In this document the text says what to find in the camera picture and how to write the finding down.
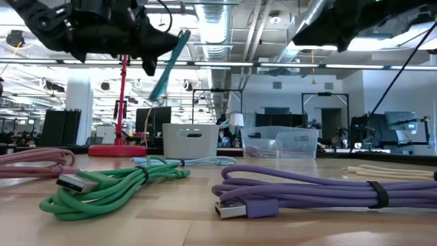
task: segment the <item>wooden table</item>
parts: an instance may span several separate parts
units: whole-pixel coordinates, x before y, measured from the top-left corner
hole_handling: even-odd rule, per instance
[[[78,156],[87,169],[130,167],[129,159]],[[366,180],[348,175],[348,165],[426,169],[393,163],[345,159],[317,161],[249,161],[240,164],[271,167],[321,178]],[[125,206],[110,215],[84,221],[58,221],[38,208],[53,194],[54,180],[0,180],[1,245],[435,245],[437,211],[413,209],[281,209],[278,217],[221,221],[211,186],[222,182],[222,167],[189,167],[189,178],[155,182],[142,188]],[[277,182],[278,178],[239,174]]]

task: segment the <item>transparent container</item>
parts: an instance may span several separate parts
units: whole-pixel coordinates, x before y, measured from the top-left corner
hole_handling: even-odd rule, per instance
[[[245,158],[315,159],[318,132],[314,129],[263,126],[241,129]]]

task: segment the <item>desk lamp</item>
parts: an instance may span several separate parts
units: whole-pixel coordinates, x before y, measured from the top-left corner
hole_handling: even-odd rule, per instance
[[[229,119],[229,125],[235,126],[235,137],[234,137],[234,147],[241,147],[241,127],[244,126],[244,118],[241,113],[233,113],[231,114],[231,118]]]

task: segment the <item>cable tie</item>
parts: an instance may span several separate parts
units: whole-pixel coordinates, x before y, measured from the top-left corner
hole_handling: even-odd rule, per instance
[[[144,185],[149,180],[149,171],[147,170],[147,168],[145,166],[141,166],[141,165],[136,166],[136,168],[143,170],[145,180],[141,185]]]
[[[378,204],[375,206],[370,206],[370,209],[380,209],[385,208],[389,205],[389,194],[384,189],[384,187],[377,181],[367,181],[378,194]]]

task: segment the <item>black cable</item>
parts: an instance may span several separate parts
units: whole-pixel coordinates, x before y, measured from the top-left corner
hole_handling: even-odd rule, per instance
[[[167,5],[163,1],[161,1],[161,0],[157,0],[157,1],[164,7],[164,9],[170,15],[170,24],[169,24],[169,27],[167,28],[167,30],[165,30],[165,32],[169,32],[171,30],[171,26],[173,25],[173,16],[171,15],[169,8],[167,7]]]
[[[434,30],[434,28],[436,28],[437,26],[437,21],[434,22],[434,24],[432,25],[432,27],[428,30],[428,32],[425,34],[425,36],[422,38],[422,40],[417,44],[416,48],[414,48],[413,52],[411,53],[411,55],[409,56],[409,58],[405,61],[405,64],[402,66],[401,70],[399,70],[399,72],[396,74],[395,78],[393,79],[393,81],[391,81],[390,85],[387,87],[387,89],[385,90],[384,94],[381,96],[381,99],[378,101],[378,103],[376,104],[375,108],[373,108],[372,112],[369,114],[369,117],[367,117],[366,121],[364,122],[363,126],[361,127],[360,131],[355,135],[354,141],[353,143],[355,143],[358,140],[358,136],[363,132],[364,128],[367,126],[367,123],[369,123],[370,118],[372,117],[373,114],[375,114],[376,110],[378,109],[378,107],[380,106],[380,104],[382,103],[382,101],[384,100],[385,96],[387,95],[387,93],[390,91],[390,89],[393,87],[393,85],[395,84],[395,82],[397,81],[397,79],[399,78],[399,76],[401,75],[401,73],[405,70],[405,67],[410,63],[411,59],[414,57],[414,55],[416,55],[416,52],[418,51],[418,49],[422,46],[422,44],[427,40],[428,36],[431,34],[431,32]],[[355,144],[351,144],[349,153],[352,153],[353,149],[354,149],[354,145]]]

